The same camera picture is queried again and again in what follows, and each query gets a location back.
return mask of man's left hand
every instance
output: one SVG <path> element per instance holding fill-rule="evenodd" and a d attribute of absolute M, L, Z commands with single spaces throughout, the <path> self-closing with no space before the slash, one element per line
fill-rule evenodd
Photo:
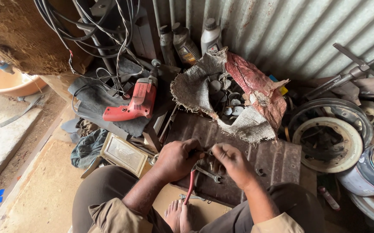
<path fill-rule="evenodd" d="M 173 141 L 165 145 L 150 172 L 163 181 L 170 183 L 189 174 L 194 164 L 204 157 L 200 142 L 197 139 Z"/>

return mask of hand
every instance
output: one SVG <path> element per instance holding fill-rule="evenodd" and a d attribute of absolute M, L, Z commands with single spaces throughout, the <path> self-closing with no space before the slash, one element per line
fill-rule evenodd
<path fill-rule="evenodd" d="M 249 184 L 256 180 L 255 170 L 236 147 L 225 143 L 218 143 L 211 148 L 211 151 L 223 164 L 229 176 L 241 190 L 245 190 Z"/>
<path fill-rule="evenodd" d="M 191 150 L 197 150 L 189 156 Z M 170 183 L 189 174 L 194 164 L 204 157 L 200 142 L 197 139 L 173 141 L 165 145 L 150 172 L 160 180 Z"/>

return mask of beige shirt sleeve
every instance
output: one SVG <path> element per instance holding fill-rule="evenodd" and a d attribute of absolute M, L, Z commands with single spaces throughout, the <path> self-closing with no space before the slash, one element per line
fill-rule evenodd
<path fill-rule="evenodd" d="M 128 209 L 118 198 L 88 207 L 95 223 L 89 233 L 151 233 L 153 225 Z"/>
<path fill-rule="evenodd" d="M 287 213 L 255 224 L 252 228 L 252 233 L 304 233 L 300 225 L 293 220 Z"/>

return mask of bare foot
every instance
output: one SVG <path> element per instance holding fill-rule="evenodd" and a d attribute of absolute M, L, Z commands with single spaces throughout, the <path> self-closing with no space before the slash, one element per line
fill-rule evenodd
<path fill-rule="evenodd" d="M 182 200 L 175 200 L 164 211 L 164 220 L 174 233 L 180 233 L 180 214 Z"/>
<path fill-rule="evenodd" d="M 189 215 L 191 214 L 191 211 L 191 204 L 184 205 L 184 203 L 182 203 L 180 215 L 180 233 L 189 233 L 192 230 L 191 216 Z"/>

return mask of brown trousers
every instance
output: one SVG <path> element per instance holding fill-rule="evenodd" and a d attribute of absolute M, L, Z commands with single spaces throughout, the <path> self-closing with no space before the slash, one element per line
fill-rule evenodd
<path fill-rule="evenodd" d="M 88 206 L 101 204 L 112 198 L 122 199 L 134 186 L 138 178 L 128 170 L 108 165 L 96 169 L 79 186 L 72 208 L 74 233 L 87 233 L 93 224 Z M 293 183 L 272 185 L 267 192 L 279 208 L 286 212 L 306 233 L 324 232 L 324 213 L 316 197 L 301 186 Z M 172 233 L 169 225 L 151 208 L 148 221 L 153 224 L 153 233 Z M 205 225 L 200 233 L 245 233 L 253 226 L 249 205 L 243 202 L 228 213 Z"/>

